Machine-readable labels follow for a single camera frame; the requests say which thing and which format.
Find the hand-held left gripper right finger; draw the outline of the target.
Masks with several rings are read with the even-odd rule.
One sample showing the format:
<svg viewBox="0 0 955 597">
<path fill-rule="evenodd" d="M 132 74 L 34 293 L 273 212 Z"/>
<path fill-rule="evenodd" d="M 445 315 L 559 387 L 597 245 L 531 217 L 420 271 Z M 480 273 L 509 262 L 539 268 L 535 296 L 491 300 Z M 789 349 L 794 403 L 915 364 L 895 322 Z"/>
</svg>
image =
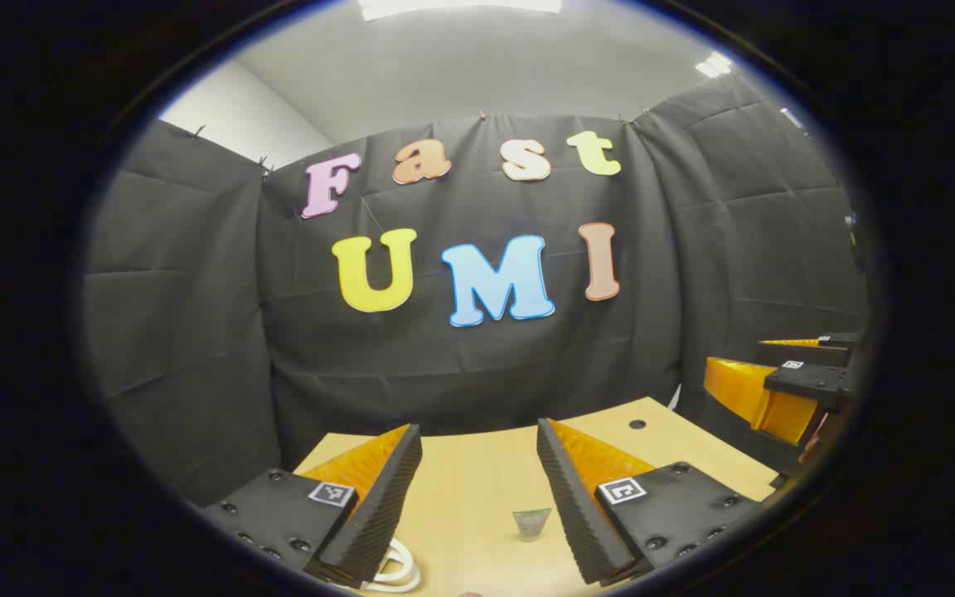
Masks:
<svg viewBox="0 0 955 597">
<path fill-rule="evenodd" d="M 697 431 L 611 442 L 550 417 L 536 451 L 586 585 L 607 587 L 696 558 L 759 512 L 777 474 Z"/>
</svg>

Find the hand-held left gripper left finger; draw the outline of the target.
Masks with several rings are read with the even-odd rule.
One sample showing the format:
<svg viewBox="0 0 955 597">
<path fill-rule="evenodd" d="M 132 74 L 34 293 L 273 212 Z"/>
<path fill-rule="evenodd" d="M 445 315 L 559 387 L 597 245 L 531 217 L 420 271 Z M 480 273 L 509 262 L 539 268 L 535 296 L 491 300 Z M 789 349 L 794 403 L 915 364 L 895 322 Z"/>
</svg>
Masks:
<svg viewBox="0 0 955 597">
<path fill-rule="evenodd" d="M 422 460 L 402 425 L 309 468 L 271 468 L 196 514 L 290 575 L 360 589 L 390 551 Z"/>
</svg>

